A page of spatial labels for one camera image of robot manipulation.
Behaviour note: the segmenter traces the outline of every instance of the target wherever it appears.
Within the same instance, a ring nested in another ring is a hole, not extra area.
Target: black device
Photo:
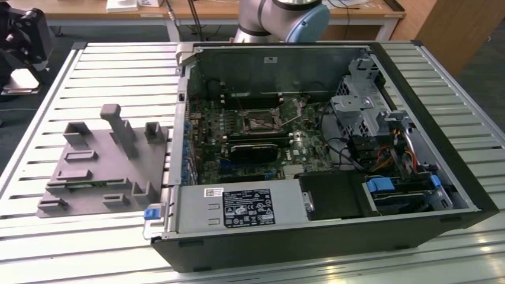
[[[0,2],[0,93],[16,69],[28,69],[41,85],[53,46],[44,12],[14,9]]]

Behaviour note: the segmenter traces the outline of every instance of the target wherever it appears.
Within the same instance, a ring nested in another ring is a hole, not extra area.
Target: floor
[[[236,31],[236,27],[216,26],[204,28],[204,35],[209,40],[228,40]],[[76,41],[88,42],[136,42],[166,41],[168,36],[164,27],[65,27],[62,37],[53,37],[54,50],[49,59],[48,86],[56,77],[58,68],[65,61],[72,44]],[[181,27],[181,36],[185,41],[197,41],[196,35],[186,27]],[[505,22],[495,29],[472,62],[468,64],[461,76],[457,78],[462,87],[470,93],[481,108],[490,118],[505,130]],[[38,95],[26,95],[8,102],[0,102],[0,173],[5,168],[18,141],[32,121],[36,109],[44,100],[48,86]]]

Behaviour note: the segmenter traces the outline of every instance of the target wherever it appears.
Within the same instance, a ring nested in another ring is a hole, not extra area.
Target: yellow wire
[[[390,163],[390,161],[393,160],[393,157],[389,157],[373,170],[372,172],[374,172],[376,170],[384,168],[385,166],[388,166],[388,164]]]

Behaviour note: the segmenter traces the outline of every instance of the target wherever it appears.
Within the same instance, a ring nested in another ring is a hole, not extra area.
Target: blue latch
[[[158,220],[161,219],[161,209],[160,208],[148,208],[144,211],[144,220]]]
[[[433,185],[434,185],[436,188],[442,185],[442,183],[440,182],[440,179],[438,179],[437,175],[432,175],[429,178],[430,178],[432,183],[433,183]]]
[[[388,177],[374,177],[366,182],[366,187],[369,192],[394,190],[393,181]]]

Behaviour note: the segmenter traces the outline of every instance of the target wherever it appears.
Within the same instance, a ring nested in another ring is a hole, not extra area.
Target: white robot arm
[[[330,20],[322,0],[241,0],[236,43],[313,42]]]

